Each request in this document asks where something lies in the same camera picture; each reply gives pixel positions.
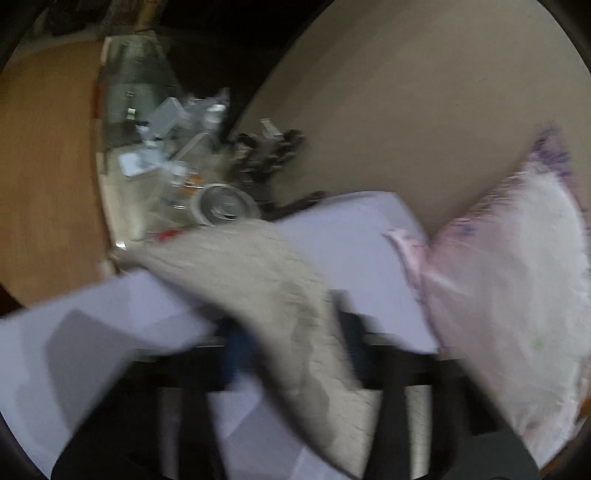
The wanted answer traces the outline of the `cluttered bedside table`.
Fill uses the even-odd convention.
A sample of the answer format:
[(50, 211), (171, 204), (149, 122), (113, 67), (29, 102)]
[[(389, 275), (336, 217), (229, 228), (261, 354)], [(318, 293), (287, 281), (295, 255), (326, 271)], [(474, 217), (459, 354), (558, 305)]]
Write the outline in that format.
[(228, 184), (221, 140), (228, 91), (185, 94), (158, 39), (134, 34), (105, 39), (96, 100), (96, 169), (111, 245), (128, 250), (205, 226), (188, 202), (202, 186)]

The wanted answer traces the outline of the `orange wooden headboard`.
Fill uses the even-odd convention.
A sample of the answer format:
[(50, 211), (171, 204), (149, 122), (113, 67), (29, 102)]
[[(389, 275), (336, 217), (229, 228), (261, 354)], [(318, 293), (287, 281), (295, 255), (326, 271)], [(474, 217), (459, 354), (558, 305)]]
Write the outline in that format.
[(91, 144), (100, 51), (60, 45), (1, 75), (1, 283), (25, 306), (103, 277)]

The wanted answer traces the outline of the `pink floral pillow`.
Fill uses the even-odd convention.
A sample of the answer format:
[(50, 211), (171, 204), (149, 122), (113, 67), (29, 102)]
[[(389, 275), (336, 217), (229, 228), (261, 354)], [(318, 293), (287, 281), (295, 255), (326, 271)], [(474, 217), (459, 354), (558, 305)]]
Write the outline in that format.
[(431, 240), (388, 233), (442, 348), (539, 466), (574, 436), (590, 384), (590, 211), (562, 131)]

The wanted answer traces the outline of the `round metal tin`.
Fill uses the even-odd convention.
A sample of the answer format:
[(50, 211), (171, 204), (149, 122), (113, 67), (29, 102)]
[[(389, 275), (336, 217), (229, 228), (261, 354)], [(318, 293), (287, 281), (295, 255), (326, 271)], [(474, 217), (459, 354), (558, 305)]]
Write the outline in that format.
[(198, 188), (188, 202), (188, 211), (195, 223), (205, 226), (260, 218), (255, 200), (242, 190), (221, 183)]

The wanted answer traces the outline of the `beige knit sweater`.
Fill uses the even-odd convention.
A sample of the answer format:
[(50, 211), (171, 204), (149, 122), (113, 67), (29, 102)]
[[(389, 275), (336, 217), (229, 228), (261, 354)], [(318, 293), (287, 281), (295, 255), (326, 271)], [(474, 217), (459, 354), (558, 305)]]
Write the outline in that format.
[(276, 226), (204, 227), (114, 257), (235, 318), (259, 344), (270, 386), (304, 439), (342, 471), (363, 475), (380, 396), (353, 374), (328, 282)]

